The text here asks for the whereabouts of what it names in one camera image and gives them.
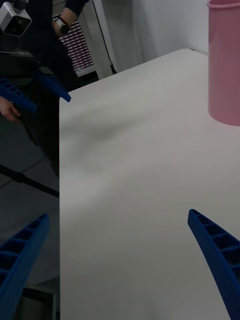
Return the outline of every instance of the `wristwatch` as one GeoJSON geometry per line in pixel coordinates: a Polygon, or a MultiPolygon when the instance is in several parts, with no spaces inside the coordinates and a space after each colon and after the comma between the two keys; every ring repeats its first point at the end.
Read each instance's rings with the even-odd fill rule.
{"type": "Polygon", "coordinates": [[[69,30],[70,30],[70,27],[69,25],[63,20],[63,18],[61,17],[58,17],[57,20],[56,20],[56,23],[57,25],[59,26],[60,28],[60,32],[63,36],[65,36],[69,30]]]}

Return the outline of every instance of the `dark sleeve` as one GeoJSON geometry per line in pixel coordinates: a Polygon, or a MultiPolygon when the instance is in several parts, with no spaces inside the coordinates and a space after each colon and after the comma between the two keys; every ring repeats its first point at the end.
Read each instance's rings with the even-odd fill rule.
{"type": "Polygon", "coordinates": [[[79,17],[87,2],[89,2],[89,0],[66,0],[65,8],[70,9],[79,17]]]}

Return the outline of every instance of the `white wall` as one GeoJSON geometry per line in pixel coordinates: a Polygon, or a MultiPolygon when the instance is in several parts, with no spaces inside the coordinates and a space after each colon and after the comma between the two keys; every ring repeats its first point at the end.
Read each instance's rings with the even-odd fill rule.
{"type": "Polygon", "coordinates": [[[95,0],[110,60],[117,72],[144,62],[134,34],[133,0],[95,0]]]}
{"type": "Polygon", "coordinates": [[[99,1],[118,71],[178,49],[208,52],[207,0],[99,1]]]}

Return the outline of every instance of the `black tripod leg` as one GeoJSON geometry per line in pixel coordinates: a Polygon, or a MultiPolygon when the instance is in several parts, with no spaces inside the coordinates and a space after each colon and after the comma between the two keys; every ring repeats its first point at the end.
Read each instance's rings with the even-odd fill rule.
{"type": "Polygon", "coordinates": [[[58,191],[51,189],[48,186],[45,186],[37,181],[34,181],[34,180],[26,177],[23,173],[13,171],[13,170],[11,170],[1,164],[0,164],[0,174],[11,178],[18,183],[23,183],[23,184],[31,186],[35,189],[41,190],[41,191],[43,191],[49,195],[52,195],[54,197],[59,198],[59,196],[60,196],[58,191]]]}

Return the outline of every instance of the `person's hand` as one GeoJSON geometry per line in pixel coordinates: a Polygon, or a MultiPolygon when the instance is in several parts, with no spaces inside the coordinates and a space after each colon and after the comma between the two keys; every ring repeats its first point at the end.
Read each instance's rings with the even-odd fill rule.
{"type": "Polygon", "coordinates": [[[55,20],[52,20],[52,26],[58,39],[61,38],[63,35],[61,34],[61,29],[55,20]]]}
{"type": "Polygon", "coordinates": [[[9,121],[16,124],[21,124],[21,121],[17,118],[20,117],[20,112],[14,107],[14,105],[7,99],[0,97],[0,113],[9,121]]]}

